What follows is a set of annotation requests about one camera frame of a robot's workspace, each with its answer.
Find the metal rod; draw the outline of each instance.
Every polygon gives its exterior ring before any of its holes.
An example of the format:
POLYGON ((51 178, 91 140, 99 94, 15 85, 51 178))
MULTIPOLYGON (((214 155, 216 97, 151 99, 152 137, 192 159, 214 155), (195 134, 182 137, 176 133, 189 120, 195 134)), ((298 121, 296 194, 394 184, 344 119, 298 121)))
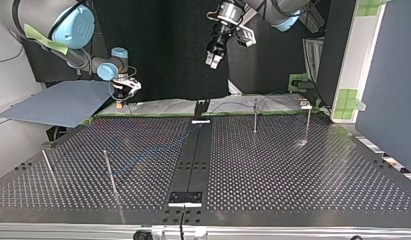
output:
POLYGON ((117 187, 115 186, 114 175, 112 174, 111 162, 109 161, 108 151, 103 150, 103 155, 105 157, 106 166, 108 167, 109 178, 111 179, 112 188, 115 194, 118 194, 117 187))
POLYGON ((50 164, 49 158, 48 158, 47 153, 44 149, 42 150, 42 153, 43 153, 43 157, 45 158, 47 168, 49 168, 49 171, 53 172, 52 165, 50 164))
POLYGON ((312 109, 308 110, 307 129, 305 130, 305 141, 308 141, 308 129, 310 128, 311 111, 312 109))
POLYGON ((258 126, 258 99, 255 99, 255 105, 254 105, 254 133, 257 132, 257 126, 258 126))

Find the perforated metal table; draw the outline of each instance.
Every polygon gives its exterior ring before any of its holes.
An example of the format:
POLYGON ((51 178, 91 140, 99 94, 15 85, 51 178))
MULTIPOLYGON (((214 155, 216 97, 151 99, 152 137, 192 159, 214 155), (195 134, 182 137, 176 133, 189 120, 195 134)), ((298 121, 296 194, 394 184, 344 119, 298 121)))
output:
POLYGON ((105 118, 0 179, 0 223, 411 228, 411 181, 325 117, 105 118), (109 152, 118 195, 103 150, 109 152), (201 208, 169 208, 172 192, 201 208))

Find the blue cardboard sheet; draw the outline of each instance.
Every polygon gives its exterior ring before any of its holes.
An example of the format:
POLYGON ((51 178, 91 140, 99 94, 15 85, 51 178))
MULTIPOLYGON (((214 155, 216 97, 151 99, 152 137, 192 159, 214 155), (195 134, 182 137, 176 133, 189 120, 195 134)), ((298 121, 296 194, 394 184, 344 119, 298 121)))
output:
POLYGON ((68 81, 12 106, 2 117, 74 128, 94 114, 110 97, 108 82, 68 81))

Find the white wall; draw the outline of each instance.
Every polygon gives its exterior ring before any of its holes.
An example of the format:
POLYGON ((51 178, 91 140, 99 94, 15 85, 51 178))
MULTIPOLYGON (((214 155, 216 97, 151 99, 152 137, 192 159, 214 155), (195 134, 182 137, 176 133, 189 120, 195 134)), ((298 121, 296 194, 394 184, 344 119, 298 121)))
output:
POLYGON ((332 120, 334 122, 356 122, 358 110, 354 112, 351 120, 333 118, 333 114, 336 110, 336 102, 338 101, 338 93, 340 89, 357 89, 357 98, 361 101, 373 59, 374 48, 376 46, 377 36, 379 35, 384 10, 385 5, 380 7, 378 14, 375 16, 355 16, 353 19, 333 104, 332 120))
MULTIPOLYGON (((0 60, 16 56, 22 45, 0 23, 0 60)), ((0 63, 0 113, 12 104, 41 91, 23 51, 17 58, 0 63)), ((0 177, 34 156, 47 141, 46 125, 0 118, 0 177)))

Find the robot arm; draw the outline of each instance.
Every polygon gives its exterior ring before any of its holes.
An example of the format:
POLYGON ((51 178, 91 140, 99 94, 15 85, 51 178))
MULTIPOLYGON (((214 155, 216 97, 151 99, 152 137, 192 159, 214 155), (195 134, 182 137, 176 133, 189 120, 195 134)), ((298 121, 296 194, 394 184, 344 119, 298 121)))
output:
POLYGON ((92 57, 83 50, 93 37, 95 25, 92 11, 76 0, 0 0, 0 20, 19 37, 27 38, 25 25, 39 31, 48 39, 64 44, 68 52, 47 51, 65 60, 75 69, 97 73, 105 81, 112 81, 113 98, 117 106, 141 89, 138 81, 128 75, 128 51, 112 49, 111 57, 92 57))
POLYGON ((244 47, 256 44, 254 31, 243 26, 245 7, 249 5, 279 31, 287 31, 302 14, 301 9, 311 0, 222 0, 217 11, 207 14, 216 21, 212 40, 207 46, 206 64, 217 68, 227 52, 227 41, 236 35, 238 43, 244 47))

